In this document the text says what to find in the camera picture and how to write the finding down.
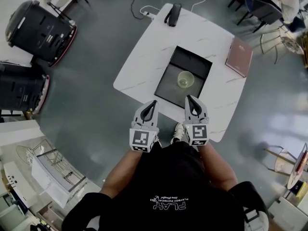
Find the wire rack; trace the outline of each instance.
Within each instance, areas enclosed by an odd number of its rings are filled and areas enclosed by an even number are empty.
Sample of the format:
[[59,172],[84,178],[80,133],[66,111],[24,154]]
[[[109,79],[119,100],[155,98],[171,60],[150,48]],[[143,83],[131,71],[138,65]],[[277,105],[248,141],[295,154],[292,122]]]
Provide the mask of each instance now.
[[72,192],[77,186],[79,186],[80,190],[86,184],[86,177],[76,170],[57,149],[53,149],[47,140],[42,141],[42,143],[34,148],[33,152],[37,158],[45,157],[62,175],[62,178],[72,185],[69,192]]

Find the black chair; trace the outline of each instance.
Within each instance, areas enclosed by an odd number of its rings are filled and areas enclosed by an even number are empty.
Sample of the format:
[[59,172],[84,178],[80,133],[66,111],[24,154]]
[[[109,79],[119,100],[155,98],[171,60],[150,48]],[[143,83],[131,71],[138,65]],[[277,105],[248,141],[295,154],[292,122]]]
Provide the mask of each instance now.
[[281,11],[270,3],[261,0],[245,0],[245,5],[248,12],[243,16],[237,25],[239,25],[249,14],[251,14],[250,17],[255,16],[261,21],[259,27],[253,31],[254,33],[257,32],[262,26],[266,24],[271,25],[282,18]]
[[[302,19],[298,18],[298,17],[295,17],[293,22],[290,23],[290,24],[286,24],[283,21],[283,19],[280,19],[280,21],[282,22],[282,25],[280,27],[278,27],[276,30],[263,33],[261,35],[261,38],[260,38],[260,46],[261,46],[261,50],[262,50],[263,54],[268,53],[269,51],[271,51],[274,48],[276,49],[275,64],[277,64],[277,62],[280,61],[288,52],[293,52],[293,53],[296,53],[296,54],[304,54],[304,51],[303,51],[302,47],[292,38],[291,35],[288,34],[288,31],[290,31],[292,33],[295,33],[295,32],[299,32],[299,31],[302,31],[303,29],[305,29],[306,26],[305,26],[304,21]],[[288,34],[289,37],[282,37],[281,34],[280,34],[280,29],[284,30],[284,32],[286,34]],[[264,35],[269,34],[269,33],[275,33],[275,32],[278,32],[279,36],[263,42],[263,36]],[[267,49],[265,51],[264,50],[264,44],[270,43],[271,41],[276,40],[276,39],[280,39],[280,41],[277,42],[274,46],[272,46],[271,48],[269,48],[269,49]],[[277,46],[281,45],[281,44],[283,44],[286,47],[287,51],[284,53],[284,55],[280,59],[278,59],[278,49],[277,49]]]

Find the black t-shirt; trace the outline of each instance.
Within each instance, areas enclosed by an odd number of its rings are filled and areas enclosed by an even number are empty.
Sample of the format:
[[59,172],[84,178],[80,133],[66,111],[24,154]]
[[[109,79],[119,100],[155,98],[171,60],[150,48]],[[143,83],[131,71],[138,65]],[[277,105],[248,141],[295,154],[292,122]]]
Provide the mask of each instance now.
[[[143,153],[130,184],[118,196],[86,194],[65,218],[62,230],[195,226],[240,231],[244,230],[243,207],[267,213],[250,182],[228,192],[217,188],[210,183],[199,153],[187,143],[167,148],[156,143],[150,153]],[[86,229],[94,222],[99,222],[99,228]]]

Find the gray floor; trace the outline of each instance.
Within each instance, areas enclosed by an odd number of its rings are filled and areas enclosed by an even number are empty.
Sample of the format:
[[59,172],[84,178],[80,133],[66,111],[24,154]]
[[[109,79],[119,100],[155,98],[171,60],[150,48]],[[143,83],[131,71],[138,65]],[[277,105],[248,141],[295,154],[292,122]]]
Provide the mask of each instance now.
[[[52,69],[51,88],[41,114],[42,131],[57,149],[98,185],[129,149],[128,129],[140,103],[113,88],[113,82],[151,20],[136,20],[131,0],[82,0],[68,13],[78,35],[61,62]],[[185,9],[201,0],[136,0],[161,8],[182,3]],[[215,148],[234,168],[240,181],[250,180],[267,204],[284,191],[286,177],[263,164],[264,143],[297,147],[307,140],[308,78],[302,56],[289,54],[274,65],[274,52],[260,51],[257,20],[236,22],[244,7],[227,8],[230,0],[208,0],[194,12],[213,21],[254,48],[254,57],[231,123]],[[175,121],[159,116],[160,139],[167,145]]]

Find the strap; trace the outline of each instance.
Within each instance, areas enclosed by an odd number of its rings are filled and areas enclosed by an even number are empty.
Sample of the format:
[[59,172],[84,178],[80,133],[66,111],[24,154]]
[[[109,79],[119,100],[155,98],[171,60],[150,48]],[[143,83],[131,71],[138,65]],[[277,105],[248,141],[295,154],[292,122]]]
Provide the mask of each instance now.
[[262,211],[246,209],[245,213],[245,231],[268,231],[269,219]]

